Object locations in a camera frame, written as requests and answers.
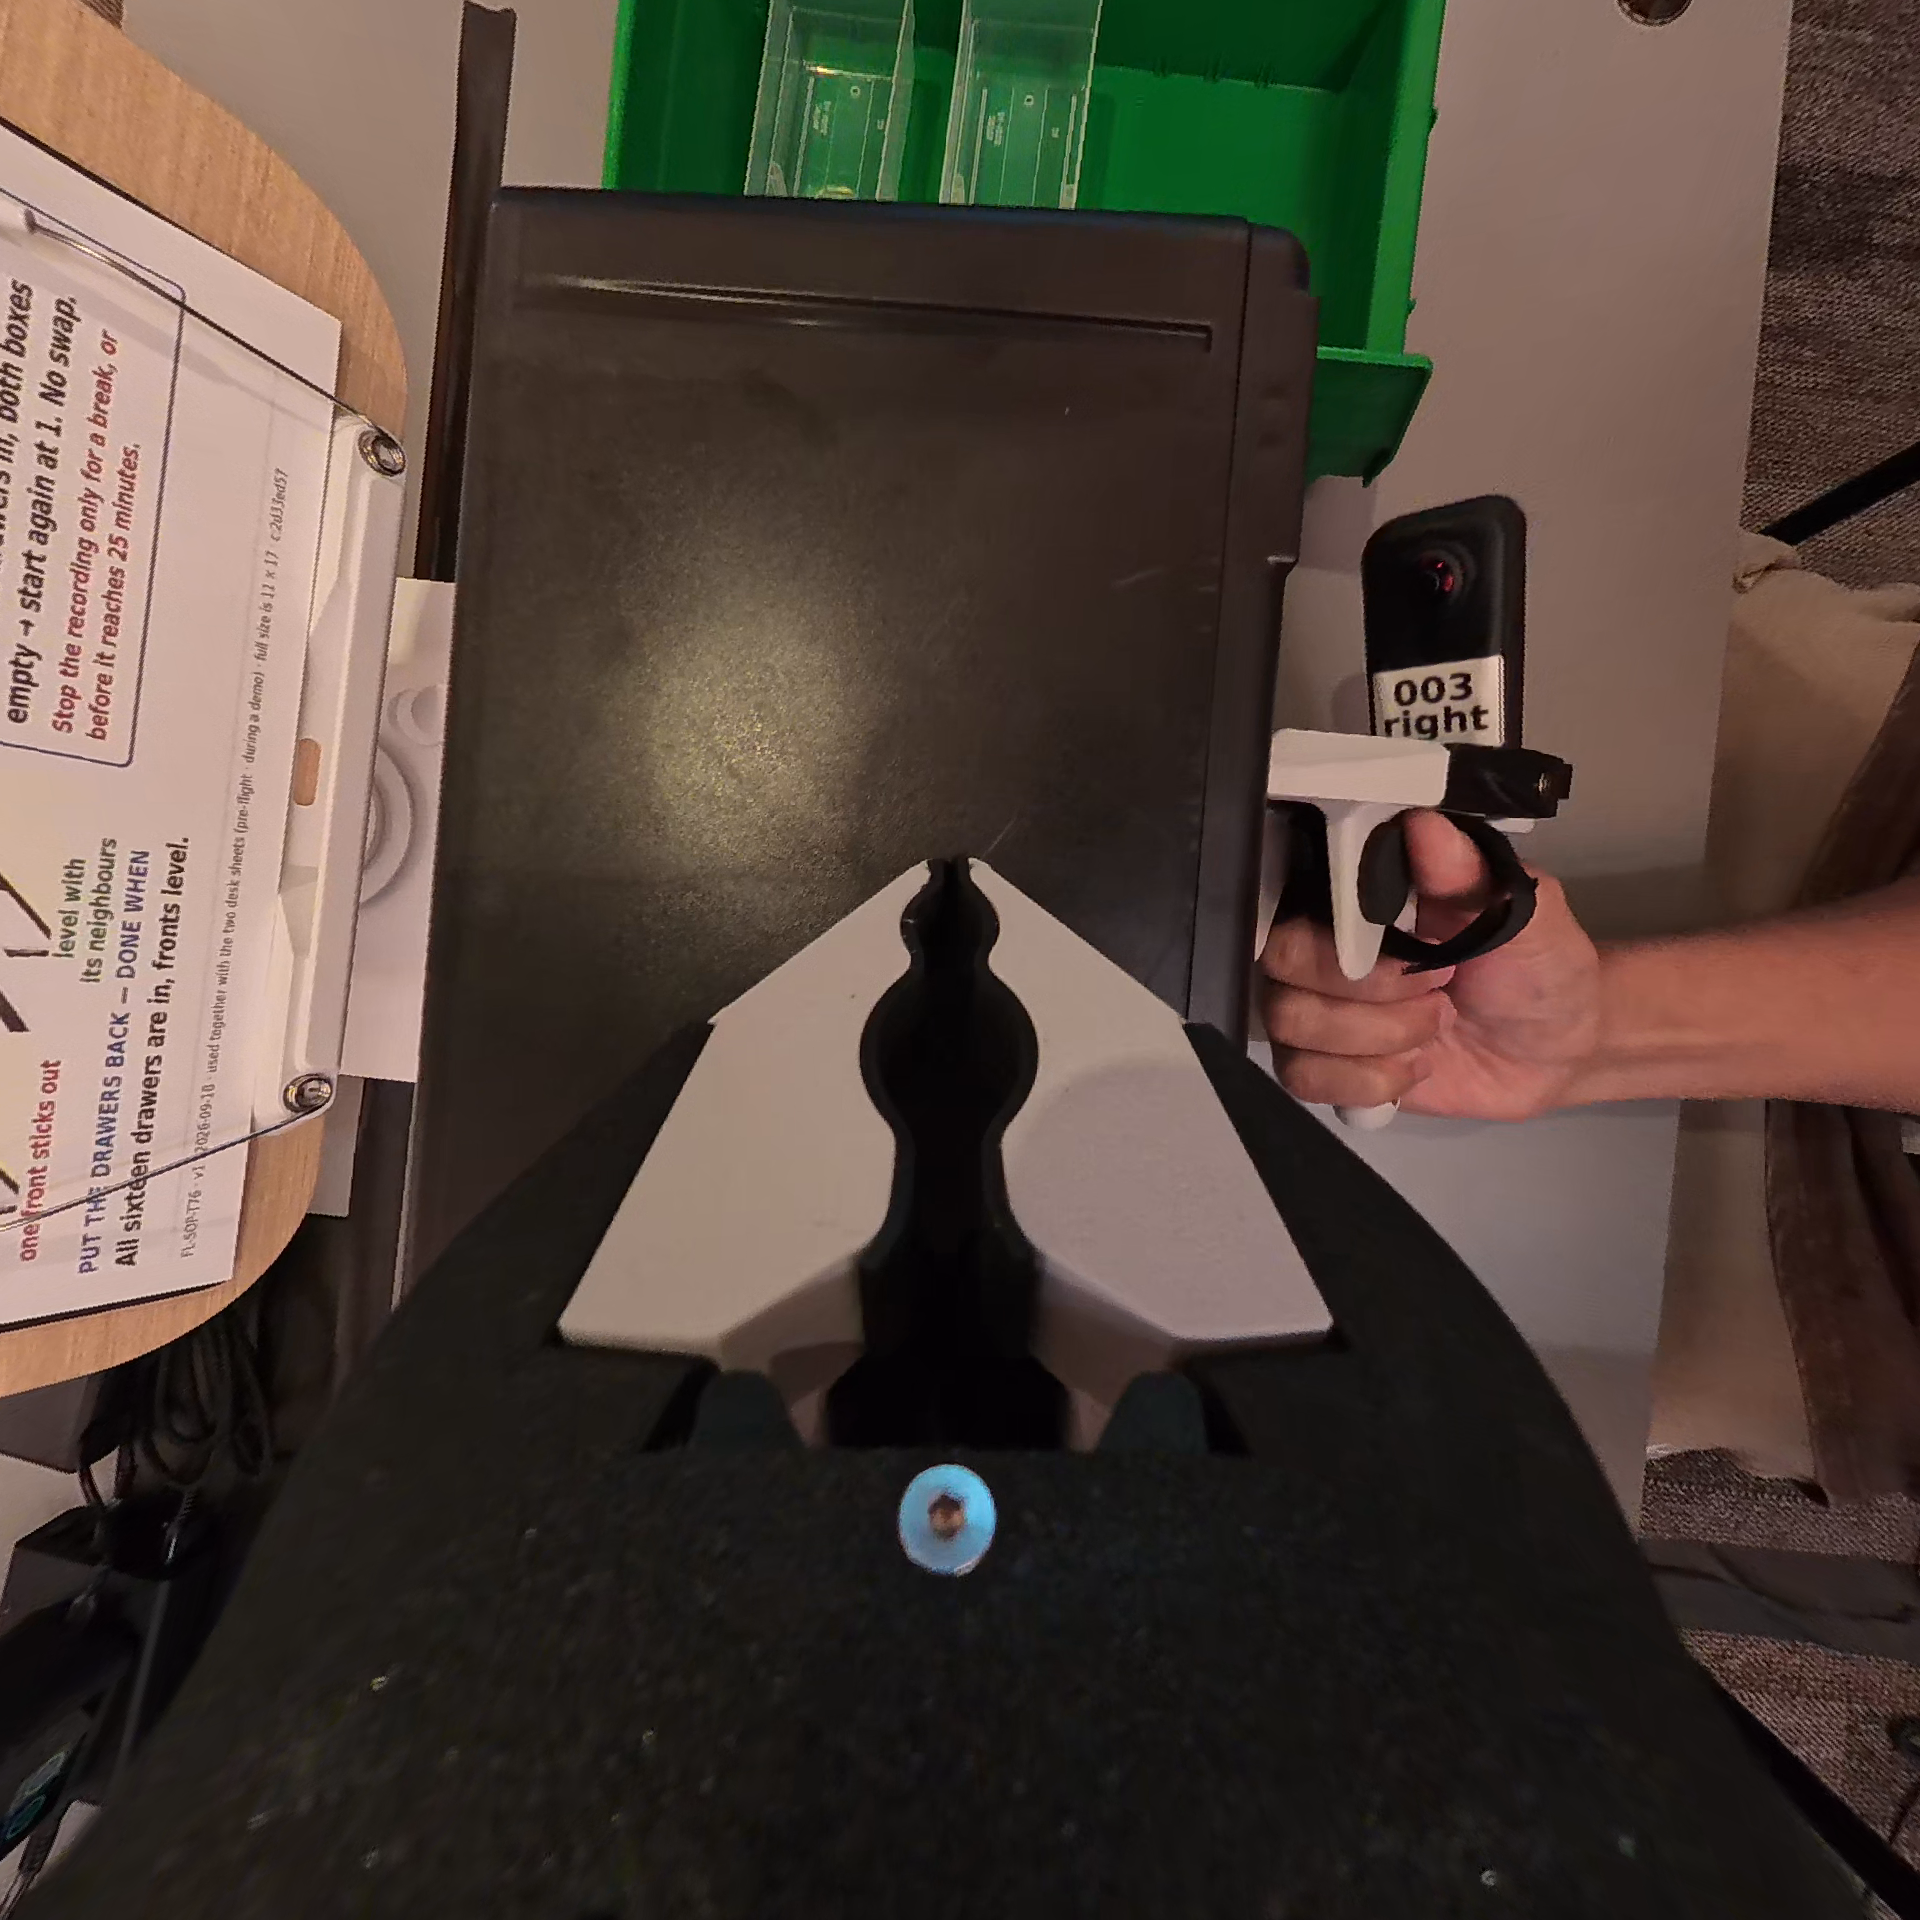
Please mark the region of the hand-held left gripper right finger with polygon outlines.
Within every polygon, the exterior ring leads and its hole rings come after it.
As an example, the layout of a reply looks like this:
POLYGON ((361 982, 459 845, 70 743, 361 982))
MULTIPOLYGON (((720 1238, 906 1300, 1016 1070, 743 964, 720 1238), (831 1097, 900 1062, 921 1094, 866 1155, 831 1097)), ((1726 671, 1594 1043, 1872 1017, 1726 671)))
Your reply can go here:
POLYGON ((1333 1309, 1184 1021, 983 861, 971 880, 999 926, 987 965, 1038 1038, 1001 1170, 1067 1445, 1095 1445, 1137 1374, 1324 1342, 1333 1309))

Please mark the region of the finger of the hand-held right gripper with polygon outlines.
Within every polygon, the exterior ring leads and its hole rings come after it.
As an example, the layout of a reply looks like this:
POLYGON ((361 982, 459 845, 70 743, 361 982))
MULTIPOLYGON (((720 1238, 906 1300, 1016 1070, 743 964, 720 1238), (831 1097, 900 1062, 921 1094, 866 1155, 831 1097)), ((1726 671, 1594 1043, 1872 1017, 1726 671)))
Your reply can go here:
POLYGON ((1272 731, 1266 761, 1268 805, 1377 805, 1387 812, 1438 810, 1454 749, 1424 738, 1366 731, 1272 731))

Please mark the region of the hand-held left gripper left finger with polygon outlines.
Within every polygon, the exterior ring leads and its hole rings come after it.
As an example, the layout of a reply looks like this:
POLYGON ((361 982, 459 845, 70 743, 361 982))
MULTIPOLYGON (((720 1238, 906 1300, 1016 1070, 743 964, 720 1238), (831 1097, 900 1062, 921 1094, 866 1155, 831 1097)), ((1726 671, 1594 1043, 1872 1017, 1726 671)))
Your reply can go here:
POLYGON ((564 1318, 574 1349, 715 1362, 778 1392, 805 1445, 864 1355, 859 1256, 894 1204, 898 1133, 859 1066, 906 975, 929 862, 723 1005, 564 1318))

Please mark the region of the black drawer cabinet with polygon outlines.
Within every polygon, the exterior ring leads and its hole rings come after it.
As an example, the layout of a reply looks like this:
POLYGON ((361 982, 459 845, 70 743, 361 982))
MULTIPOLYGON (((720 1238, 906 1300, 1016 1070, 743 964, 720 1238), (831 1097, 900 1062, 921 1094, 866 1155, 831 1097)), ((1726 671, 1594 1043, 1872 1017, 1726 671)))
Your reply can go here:
POLYGON ((1284 229, 494 197, 419 1274, 938 856, 1245 1028, 1312 365, 1284 229))

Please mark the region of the green plastic bin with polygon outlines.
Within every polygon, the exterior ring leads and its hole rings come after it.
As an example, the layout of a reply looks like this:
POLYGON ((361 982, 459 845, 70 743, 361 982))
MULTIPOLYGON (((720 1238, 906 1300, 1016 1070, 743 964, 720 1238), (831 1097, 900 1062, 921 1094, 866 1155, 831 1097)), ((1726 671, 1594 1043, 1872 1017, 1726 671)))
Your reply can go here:
MULTIPOLYGON (((620 3, 603 185, 745 193, 767 3, 620 3)), ((938 204, 962 3, 915 3, 900 204, 938 204)), ((1309 480, 1373 483, 1426 396, 1405 348, 1446 3, 1103 3, 1072 213, 1294 236, 1320 305, 1309 480)))

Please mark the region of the clear plastic drawer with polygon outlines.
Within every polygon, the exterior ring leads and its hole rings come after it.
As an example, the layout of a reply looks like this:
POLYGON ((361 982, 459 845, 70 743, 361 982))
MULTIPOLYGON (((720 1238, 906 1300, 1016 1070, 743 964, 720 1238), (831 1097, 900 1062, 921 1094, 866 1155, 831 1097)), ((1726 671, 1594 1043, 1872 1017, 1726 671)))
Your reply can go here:
POLYGON ((1103 3, 962 3, 939 201, 1077 209, 1103 3))
POLYGON ((771 3, 749 197, 898 201, 915 82, 915 3, 771 3))

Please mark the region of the person's right hand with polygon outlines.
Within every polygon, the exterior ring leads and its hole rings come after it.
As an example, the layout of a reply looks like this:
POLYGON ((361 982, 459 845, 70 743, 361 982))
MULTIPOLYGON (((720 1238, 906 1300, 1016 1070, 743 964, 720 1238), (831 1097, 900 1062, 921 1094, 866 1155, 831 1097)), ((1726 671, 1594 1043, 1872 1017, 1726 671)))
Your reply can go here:
POLYGON ((1357 1117, 1522 1122, 1557 1107, 1598 1038, 1604 965, 1563 881, 1528 880, 1533 923, 1461 969, 1382 955, 1345 977, 1333 928, 1272 923, 1259 1012, 1279 1087, 1357 1117))

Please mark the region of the black metal bar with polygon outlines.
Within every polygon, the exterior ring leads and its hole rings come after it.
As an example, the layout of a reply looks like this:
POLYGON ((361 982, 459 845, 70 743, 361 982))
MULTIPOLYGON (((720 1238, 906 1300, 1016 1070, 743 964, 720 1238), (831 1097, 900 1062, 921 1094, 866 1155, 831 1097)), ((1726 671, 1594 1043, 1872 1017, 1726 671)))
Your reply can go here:
POLYGON ((1829 488, 1824 496, 1810 498, 1806 506, 1800 506, 1800 508, 1765 524, 1758 533, 1769 539, 1769 543, 1802 544, 1802 543, 1813 543, 1813 539, 1838 530, 1841 524, 1851 524, 1851 521, 1872 513, 1886 498, 1905 496, 1905 492, 1916 488, 1916 460, 1911 460, 1911 453, 1916 453, 1916 448, 1911 448, 1902 459, 1891 459, 1891 460, 1882 460, 1882 465, 1866 469, 1866 472, 1829 488))

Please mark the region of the instruction sheet in holder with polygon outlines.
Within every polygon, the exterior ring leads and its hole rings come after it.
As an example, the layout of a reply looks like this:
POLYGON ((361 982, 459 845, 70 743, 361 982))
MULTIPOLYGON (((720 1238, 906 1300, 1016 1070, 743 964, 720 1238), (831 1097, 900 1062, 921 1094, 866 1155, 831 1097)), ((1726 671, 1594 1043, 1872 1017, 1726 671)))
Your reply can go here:
MULTIPOLYGON (((392 305, 344 220, 261 132, 252 94, 150 25, 187 3, 4 3, 4 121, 103 177, 344 326, 344 398, 410 439, 410 371, 392 305)), ((142 1362, 241 1301, 307 1217, 326 1121, 250 1153, 238 1274, 209 1292, 4 1333, 4 1398, 142 1362)))

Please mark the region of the white plastic bracket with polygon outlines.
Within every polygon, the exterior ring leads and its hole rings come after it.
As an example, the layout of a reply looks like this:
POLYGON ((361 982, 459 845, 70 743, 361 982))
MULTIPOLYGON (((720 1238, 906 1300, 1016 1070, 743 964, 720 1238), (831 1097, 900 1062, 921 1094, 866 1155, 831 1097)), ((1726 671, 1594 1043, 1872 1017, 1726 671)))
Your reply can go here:
POLYGON ((274 988, 283 1082, 422 1076, 454 585, 396 583, 389 663, 336 594, 307 645, 274 988))

